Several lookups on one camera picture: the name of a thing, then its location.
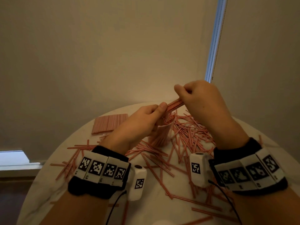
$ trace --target right hand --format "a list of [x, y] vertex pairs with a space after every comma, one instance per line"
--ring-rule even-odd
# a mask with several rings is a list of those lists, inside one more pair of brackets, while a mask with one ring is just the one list
[[219, 90], [213, 84], [198, 80], [184, 86], [175, 85], [174, 90], [189, 113], [206, 128], [215, 126], [219, 121], [232, 120]]

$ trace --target wrist-mounted device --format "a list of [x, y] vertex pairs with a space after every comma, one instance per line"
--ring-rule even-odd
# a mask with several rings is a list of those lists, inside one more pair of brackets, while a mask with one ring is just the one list
[[219, 186], [241, 195], [264, 195], [288, 187], [278, 162], [253, 138], [240, 148], [215, 148], [214, 159], [207, 153], [191, 154], [190, 170], [195, 185], [207, 187], [214, 176]]
[[131, 164], [128, 158], [102, 146], [85, 151], [68, 191], [76, 196], [85, 193], [110, 199], [118, 190], [124, 190]]

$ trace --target left hand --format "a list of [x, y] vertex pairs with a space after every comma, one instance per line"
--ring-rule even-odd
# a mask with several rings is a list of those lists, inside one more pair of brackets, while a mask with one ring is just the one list
[[148, 136], [164, 115], [167, 104], [142, 106], [101, 142], [101, 146], [124, 155]]

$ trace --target hand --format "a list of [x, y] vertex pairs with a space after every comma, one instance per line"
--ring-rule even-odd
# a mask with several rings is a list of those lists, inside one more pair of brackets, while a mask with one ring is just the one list
[[219, 90], [213, 84], [198, 80], [184, 86], [175, 85], [174, 90], [190, 114], [207, 128], [216, 120], [231, 119]]
[[142, 106], [107, 136], [100, 145], [124, 155], [144, 137], [150, 135], [155, 128], [155, 123], [163, 116], [166, 109], [165, 102], [159, 106]]
[[175, 85], [174, 90], [189, 113], [209, 130], [219, 149], [239, 148], [248, 142], [249, 136], [231, 117], [216, 86], [198, 80]]

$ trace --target marble tabletop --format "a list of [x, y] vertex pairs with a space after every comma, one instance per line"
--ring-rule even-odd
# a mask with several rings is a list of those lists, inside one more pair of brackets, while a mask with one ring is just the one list
[[[139, 103], [130, 106], [125, 106], [113, 111], [110, 111], [104, 115], [122, 114], [127, 113], [131, 115], [141, 106], [150, 104], [159, 104], [159, 102]], [[185, 106], [178, 109], [178, 114], [183, 115], [185, 113]], [[258, 140], [258, 135], [262, 136], [263, 142], [269, 148], [271, 153], [280, 163], [286, 176], [291, 183], [292, 189], [300, 196], [300, 183], [299, 183], [299, 170], [300, 164], [291, 157], [284, 149], [282, 149], [277, 143], [269, 139], [263, 133], [257, 129], [251, 127], [243, 121], [236, 119], [236, 121], [242, 126], [246, 133]], [[55, 181], [55, 178], [62, 170], [59, 166], [50, 166], [50, 163], [61, 163], [62, 161], [68, 161], [69, 158], [75, 152], [75, 149], [67, 149], [74, 145], [86, 144], [89, 139], [90, 144], [95, 145], [99, 140], [99, 136], [92, 136], [91, 131], [94, 124], [94, 120], [88, 122], [69, 136], [50, 156], [47, 162], [44, 164], [41, 171], [36, 176], [26, 198], [23, 203], [17, 225], [38, 225], [45, 215], [49, 212], [53, 206], [52, 202], [57, 201], [60, 196], [66, 191], [67, 184], [63, 178]], [[211, 145], [207, 143], [204, 147], [211, 148]], [[163, 151], [169, 153], [171, 145], [167, 145], [163, 148]], [[81, 157], [77, 159], [77, 165], [80, 163]], [[131, 160], [133, 164], [140, 164], [145, 166], [145, 162], [141, 155], [136, 156]], [[177, 165], [185, 170], [183, 164], [178, 164], [177, 155], [173, 155], [171, 164]], [[159, 176], [159, 168], [154, 168]], [[172, 169], [174, 178], [163, 172], [163, 183], [168, 188], [170, 193], [192, 199], [192, 193], [188, 183], [187, 175]], [[120, 193], [117, 192], [112, 198], [113, 203]], [[200, 192], [196, 196], [196, 200], [205, 202], [206, 192]], [[126, 195], [122, 196], [119, 200], [119, 207], [116, 207], [110, 218], [110, 224], [121, 224], [122, 214], [126, 202]], [[235, 217], [233, 212], [230, 212], [230, 206], [228, 203], [223, 202], [213, 197], [213, 205], [217, 205], [223, 209], [222, 214]], [[129, 202], [129, 208], [127, 212], [126, 224], [143, 224], [151, 225], [158, 220], [169, 220], [174, 224], [184, 224], [196, 219], [207, 217], [206, 214], [195, 212], [191, 210], [191, 207], [204, 209], [207, 211], [218, 213], [213, 209], [206, 208], [204, 206], [196, 205], [190, 202], [182, 201], [179, 199], [171, 200], [165, 195], [165, 191], [155, 179], [153, 174], [148, 170], [147, 180], [145, 182], [143, 195], [140, 200]], [[204, 222], [203, 224], [237, 224], [224, 219], [214, 217], [213, 220]]]

